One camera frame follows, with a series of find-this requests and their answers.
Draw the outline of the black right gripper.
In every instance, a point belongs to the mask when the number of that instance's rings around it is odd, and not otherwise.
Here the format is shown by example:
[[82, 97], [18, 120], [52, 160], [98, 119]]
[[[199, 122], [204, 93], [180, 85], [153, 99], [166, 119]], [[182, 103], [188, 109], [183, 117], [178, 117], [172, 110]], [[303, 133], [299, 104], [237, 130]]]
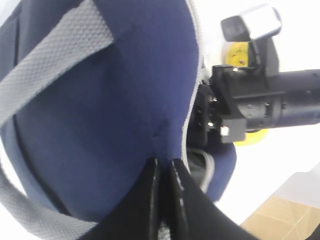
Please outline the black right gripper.
[[187, 130], [187, 146], [244, 141], [246, 133], [277, 127], [278, 97], [270, 79], [277, 67], [213, 66], [197, 90]]

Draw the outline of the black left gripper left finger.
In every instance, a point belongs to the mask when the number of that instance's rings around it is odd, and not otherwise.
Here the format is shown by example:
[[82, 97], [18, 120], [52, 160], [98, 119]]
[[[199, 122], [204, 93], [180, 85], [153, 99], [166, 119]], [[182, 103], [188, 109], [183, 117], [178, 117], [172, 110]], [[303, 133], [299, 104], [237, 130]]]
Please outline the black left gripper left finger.
[[132, 189], [83, 240], [156, 240], [159, 228], [161, 168], [150, 158]]

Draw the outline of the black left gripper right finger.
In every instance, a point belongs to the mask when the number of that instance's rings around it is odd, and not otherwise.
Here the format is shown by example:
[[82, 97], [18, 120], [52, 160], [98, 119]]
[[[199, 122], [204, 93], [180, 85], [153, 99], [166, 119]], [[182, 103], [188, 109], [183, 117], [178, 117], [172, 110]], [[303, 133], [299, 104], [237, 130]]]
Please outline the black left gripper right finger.
[[202, 192], [180, 159], [168, 172], [173, 210], [168, 221], [174, 240], [255, 240]]

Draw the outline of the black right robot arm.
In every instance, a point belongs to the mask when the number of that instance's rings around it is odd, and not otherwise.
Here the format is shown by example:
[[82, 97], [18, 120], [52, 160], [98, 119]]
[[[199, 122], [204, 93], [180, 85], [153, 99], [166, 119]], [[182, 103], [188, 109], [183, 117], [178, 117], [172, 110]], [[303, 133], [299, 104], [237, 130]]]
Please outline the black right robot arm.
[[267, 75], [261, 69], [217, 65], [198, 87], [186, 143], [204, 148], [214, 138], [229, 144], [243, 141], [248, 132], [319, 121], [319, 70]]

